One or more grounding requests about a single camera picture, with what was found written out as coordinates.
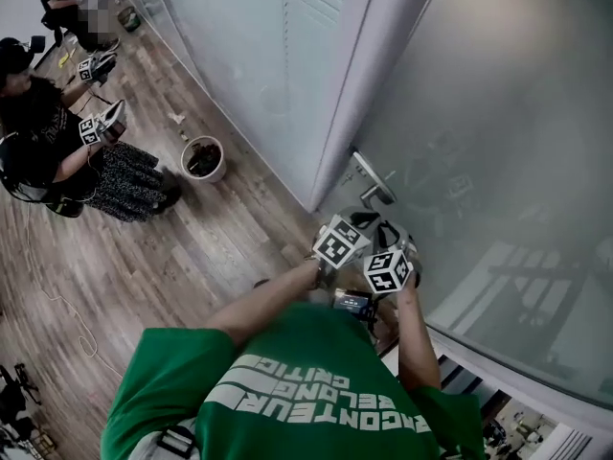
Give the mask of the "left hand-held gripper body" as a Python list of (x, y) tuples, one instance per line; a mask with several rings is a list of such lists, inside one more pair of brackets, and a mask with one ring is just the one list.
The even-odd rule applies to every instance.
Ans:
[(334, 269), (352, 263), (371, 245), (373, 230), (360, 231), (354, 211), (341, 211), (319, 233), (313, 245), (314, 255)]

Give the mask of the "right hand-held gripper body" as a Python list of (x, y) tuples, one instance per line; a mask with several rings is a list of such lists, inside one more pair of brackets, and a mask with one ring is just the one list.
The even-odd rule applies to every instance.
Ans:
[(408, 244), (387, 252), (379, 252), (363, 261), (363, 274), (373, 293), (398, 292), (412, 275), (415, 287), (420, 285), (422, 267), (417, 247)]

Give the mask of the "silver door handle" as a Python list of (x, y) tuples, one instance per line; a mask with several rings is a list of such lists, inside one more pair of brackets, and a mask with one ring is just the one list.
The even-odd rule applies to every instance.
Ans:
[(373, 210), (373, 200), (377, 199), (383, 205), (389, 206), (397, 202), (397, 197), (388, 186), (386, 180), (377, 173), (370, 161), (357, 148), (352, 148), (352, 159), (356, 170), (371, 180), (371, 185), (360, 196), (360, 201), (367, 209)]

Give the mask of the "frosted glass door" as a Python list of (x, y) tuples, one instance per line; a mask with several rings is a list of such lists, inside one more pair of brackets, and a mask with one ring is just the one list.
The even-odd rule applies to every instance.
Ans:
[(428, 323), (613, 410), (613, 0), (432, 0), (355, 146)]

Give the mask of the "person's right forearm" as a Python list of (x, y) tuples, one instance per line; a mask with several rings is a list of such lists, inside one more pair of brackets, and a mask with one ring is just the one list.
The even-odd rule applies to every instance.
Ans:
[(411, 277), (397, 293), (398, 379), (409, 392), (422, 387), (441, 389), (440, 367)]

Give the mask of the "person's left forearm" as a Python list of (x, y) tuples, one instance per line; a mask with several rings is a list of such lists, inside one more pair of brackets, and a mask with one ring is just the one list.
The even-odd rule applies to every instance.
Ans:
[(241, 347), (311, 291), (318, 274), (319, 261), (307, 260), (217, 311), (207, 319), (204, 328), (223, 332)]

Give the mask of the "small black monitor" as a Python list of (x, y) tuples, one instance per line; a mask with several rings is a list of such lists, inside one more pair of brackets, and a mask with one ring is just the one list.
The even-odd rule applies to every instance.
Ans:
[(372, 304), (373, 296), (370, 292), (337, 288), (333, 294), (332, 305), (335, 309), (350, 313), (363, 313)]

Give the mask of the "person in green shirt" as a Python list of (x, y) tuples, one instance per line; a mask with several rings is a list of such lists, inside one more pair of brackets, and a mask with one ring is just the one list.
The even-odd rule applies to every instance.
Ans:
[(474, 397), (404, 390), (354, 317), (310, 303), (243, 348), (217, 330), (144, 331), (101, 458), (184, 420), (199, 460), (486, 460)]

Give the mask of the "white flowerpot with soil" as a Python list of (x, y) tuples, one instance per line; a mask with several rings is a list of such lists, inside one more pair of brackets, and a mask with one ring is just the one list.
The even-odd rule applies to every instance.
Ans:
[(190, 179), (217, 183), (227, 171), (224, 148), (211, 136), (190, 140), (181, 154), (183, 173)]

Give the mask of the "green plant pot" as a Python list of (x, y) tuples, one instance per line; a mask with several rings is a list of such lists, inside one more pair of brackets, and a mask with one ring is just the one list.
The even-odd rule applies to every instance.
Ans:
[(132, 33), (141, 26), (141, 18), (133, 6), (127, 6), (117, 13), (117, 20), (122, 27)]

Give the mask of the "pile of black equipment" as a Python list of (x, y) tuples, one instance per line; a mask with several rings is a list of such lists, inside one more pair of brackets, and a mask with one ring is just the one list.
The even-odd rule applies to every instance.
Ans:
[(30, 380), (26, 366), (18, 362), (14, 373), (0, 364), (0, 460), (52, 460), (57, 445), (34, 419), (41, 406), (39, 388)]

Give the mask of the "glass wall panel with blinds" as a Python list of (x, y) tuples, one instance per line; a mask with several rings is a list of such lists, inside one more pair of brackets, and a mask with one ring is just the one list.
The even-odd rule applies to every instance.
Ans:
[(307, 209), (369, 0), (166, 0), (207, 92)]

